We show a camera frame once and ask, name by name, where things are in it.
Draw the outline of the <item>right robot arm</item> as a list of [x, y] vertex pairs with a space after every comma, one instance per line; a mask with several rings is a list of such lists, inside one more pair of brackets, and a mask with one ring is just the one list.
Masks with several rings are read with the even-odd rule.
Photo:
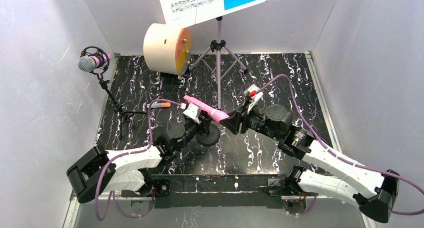
[[367, 217], [387, 223], [398, 194], [399, 181], [391, 175], [366, 170], [355, 160], [321, 144], [307, 130], [293, 124], [293, 115], [282, 105], [271, 105], [264, 113], [249, 104], [227, 114], [216, 111], [213, 119], [233, 134], [251, 129], [278, 142], [288, 156], [317, 165], [331, 175], [293, 168], [285, 179], [288, 187], [320, 193], [357, 207]]

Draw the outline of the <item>pink microphone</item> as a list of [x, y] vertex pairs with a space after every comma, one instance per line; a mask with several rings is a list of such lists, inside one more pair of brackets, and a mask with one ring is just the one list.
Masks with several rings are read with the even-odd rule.
[[208, 114], [208, 116], [210, 116], [213, 119], [213, 121], [217, 123], [220, 123], [222, 120], [228, 119], [230, 117], [224, 111], [213, 108], [212, 106], [198, 100], [195, 97], [185, 95], [183, 98], [189, 104], [194, 104], [200, 107], [203, 111], [205, 111]]

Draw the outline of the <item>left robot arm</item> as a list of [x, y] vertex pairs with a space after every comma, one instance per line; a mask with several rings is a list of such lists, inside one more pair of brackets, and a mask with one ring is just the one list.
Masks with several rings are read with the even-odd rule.
[[219, 138], [219, 128], [210, 117], [200, 117], [200, 123], [186, 118], [184, 123], [174, 124], [158, 136], [151, 146], [128, 150], [95, 146], [66, 175], [79, 203], [93, 201], [97, 194], [109, 191], [141, 192], [154, 184], [147, 169], [167, 165], [192, 139], [203, 146], [213, 146]]

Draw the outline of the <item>black round-base mic stand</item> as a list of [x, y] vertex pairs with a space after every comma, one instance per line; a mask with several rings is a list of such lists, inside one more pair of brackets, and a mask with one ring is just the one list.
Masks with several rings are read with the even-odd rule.
[[213, 146], [217, 144], [220, 139], [221, 133], [219, 128], [212, 123], [209, 116], [201, 115], [199, 117], [200, 124], [196, 134], [196, 140], [203, 146]]

